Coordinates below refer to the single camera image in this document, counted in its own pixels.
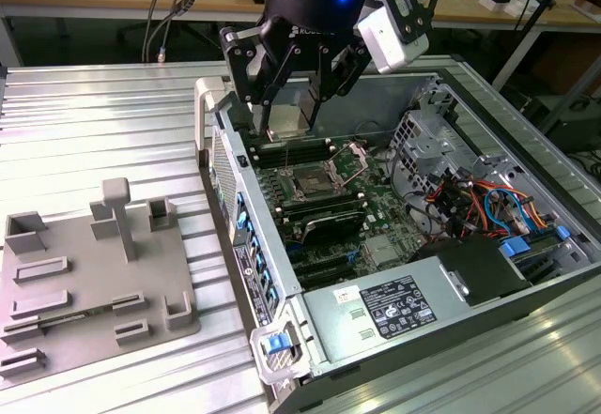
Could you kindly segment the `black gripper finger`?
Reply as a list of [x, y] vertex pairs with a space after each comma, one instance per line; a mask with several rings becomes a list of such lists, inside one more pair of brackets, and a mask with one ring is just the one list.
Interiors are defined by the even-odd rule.
[[371, 61], [371, 55], [364, 42], [351, 42], [335, 63], [332, 63], [333, 60], [333, 49], [320, 46], [317, 70], [309, 77], [306, 92], [306, 121], [309, 127], [315, 125], [323, 103], [333, 96], [343, 97], [350, 92]]
[[271, 106], [300, 66], [301, 46], [285, 25], [263, 23], [220, 32], [223, 55], [240, 102], [249, 106], [256, 132], [265, 135]]

